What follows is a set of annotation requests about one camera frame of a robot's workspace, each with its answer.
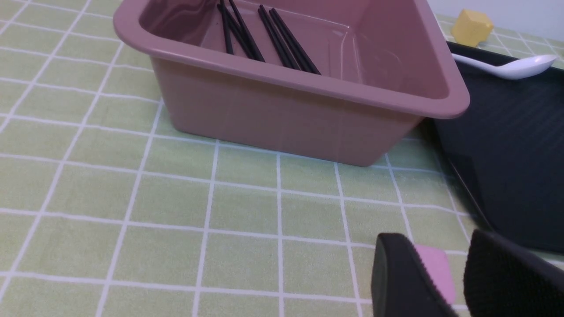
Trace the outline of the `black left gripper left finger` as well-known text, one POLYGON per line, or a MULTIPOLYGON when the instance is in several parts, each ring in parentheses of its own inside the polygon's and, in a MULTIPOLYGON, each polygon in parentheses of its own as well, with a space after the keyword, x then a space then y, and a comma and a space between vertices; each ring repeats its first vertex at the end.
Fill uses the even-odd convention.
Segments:
POLYGON ((372 268, 375 317, 456 317, 415 246, 400 233, 379 233, 372 268))

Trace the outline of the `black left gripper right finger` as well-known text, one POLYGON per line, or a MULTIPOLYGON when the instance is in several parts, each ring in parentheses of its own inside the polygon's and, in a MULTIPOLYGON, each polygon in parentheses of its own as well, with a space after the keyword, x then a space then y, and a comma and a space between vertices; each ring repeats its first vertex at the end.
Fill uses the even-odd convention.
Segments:
POLYGON ((564 314, 563 271, 497 233, 472 233, 463 285, 473 317, 564 314))

